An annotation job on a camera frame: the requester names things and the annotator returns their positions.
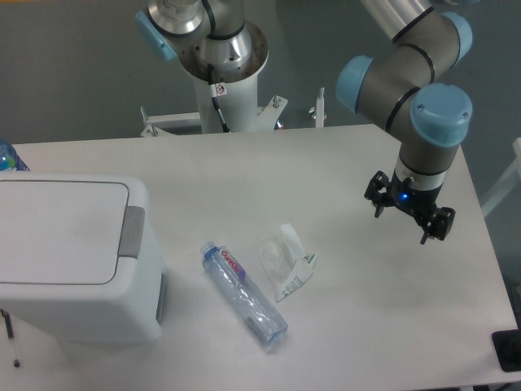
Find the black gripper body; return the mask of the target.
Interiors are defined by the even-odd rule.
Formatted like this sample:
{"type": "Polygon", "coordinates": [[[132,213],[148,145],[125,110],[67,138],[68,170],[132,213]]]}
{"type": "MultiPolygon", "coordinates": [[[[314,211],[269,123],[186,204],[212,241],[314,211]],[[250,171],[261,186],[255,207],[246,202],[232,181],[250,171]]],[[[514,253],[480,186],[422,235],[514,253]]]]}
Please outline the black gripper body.
{"type": "Polygon", "coordinates": [[[410,215],[417,224],[428,224],[435,220],[440,187],[431,190],[414,189],[410,179],[401,181],[395,174],[391,179],[386,179],[384,187],[385,207],[399,209],[410,215]]]}

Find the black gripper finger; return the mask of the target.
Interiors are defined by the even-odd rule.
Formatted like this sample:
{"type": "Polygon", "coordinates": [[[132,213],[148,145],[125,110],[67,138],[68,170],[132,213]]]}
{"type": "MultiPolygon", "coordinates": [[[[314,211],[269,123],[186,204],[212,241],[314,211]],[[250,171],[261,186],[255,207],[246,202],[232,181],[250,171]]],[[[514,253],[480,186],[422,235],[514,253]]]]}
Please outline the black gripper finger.
{"type": "Polygon", "coordinates": [[[435,208],[432,213],[420,217],[419,225],[423,230],[420,244],[425,244],[428,239],[444,241],[452,229],[455,218],[455,210],[449,207],[435,208]]]}
{"type": "Polygon", "coordinates": [[[370,180],[364,197],[374,206],[374,217],[379,218],[382,212],[389,206],[389,179],[388,176],[378,171],[370,180]]]}

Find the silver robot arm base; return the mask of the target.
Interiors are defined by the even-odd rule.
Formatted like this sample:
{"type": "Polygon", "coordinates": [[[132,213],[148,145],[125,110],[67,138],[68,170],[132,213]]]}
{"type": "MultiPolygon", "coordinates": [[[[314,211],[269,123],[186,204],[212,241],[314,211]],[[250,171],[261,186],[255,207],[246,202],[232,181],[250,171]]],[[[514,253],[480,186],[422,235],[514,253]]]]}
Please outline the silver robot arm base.
{"type": "Polygon", "coordinates": [[[178,59],[203,81],[245,80],[269,58],[265,35],[245,18],[244,1],[149,1],[135,20],[157,56],[178,59]]]}

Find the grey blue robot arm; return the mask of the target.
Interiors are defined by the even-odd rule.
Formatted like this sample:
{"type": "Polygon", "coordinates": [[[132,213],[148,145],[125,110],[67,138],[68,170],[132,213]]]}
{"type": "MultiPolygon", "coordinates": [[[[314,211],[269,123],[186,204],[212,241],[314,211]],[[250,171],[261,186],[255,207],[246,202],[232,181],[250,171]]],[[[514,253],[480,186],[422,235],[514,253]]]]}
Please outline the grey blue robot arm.
{"type": "Polygon", "coordinates": [[[364,197],[376,217],[390,207],[411,216],[422,243],[443,241],[456,213],[436,200],[468,134],[473,105],[464,90],[437,80],[470,50],[471,27],[429,1],[362,4],[396,49],[381,61],[351,59],[337,79],[336,97],[401,144],[392,176],[377,172],[364,197]]]}

